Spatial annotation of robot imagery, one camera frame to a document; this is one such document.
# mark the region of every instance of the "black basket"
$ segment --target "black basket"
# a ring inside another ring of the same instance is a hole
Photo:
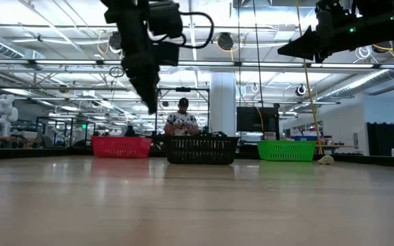
[[[172,164],[228,165],[235,158],[238,137],[166,137],[167,160]]]

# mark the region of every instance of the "basket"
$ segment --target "basket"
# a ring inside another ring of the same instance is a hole
[[[235,159],[238,137],[166,137],[172,164],[228,165]]]
[[[316,141],[260,141],[258,151],[266,161],[313,161]]]
[[[94,156],[146,158],[151,140],[143,137],[92,137]]]

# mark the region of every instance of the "man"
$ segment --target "man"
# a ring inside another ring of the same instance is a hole
[[[186,112],[188,110],[188,105],[188,99],[180,99],[178,105],[179,110],[168,116],[167,123],[164,128],[166,135],[190,136],[198,134],[197,119],[190,113]]]

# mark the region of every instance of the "computer monitor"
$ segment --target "computer monitor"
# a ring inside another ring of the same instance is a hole
[[[237,107],[237,131],[262,132],[264,129],[264,132],[277,132],[277,114],[278,109],[273,107]]]

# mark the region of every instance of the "table surface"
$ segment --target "table surface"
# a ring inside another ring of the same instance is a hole
[[[3,160],[0,245],[394,245],[394,168]]]

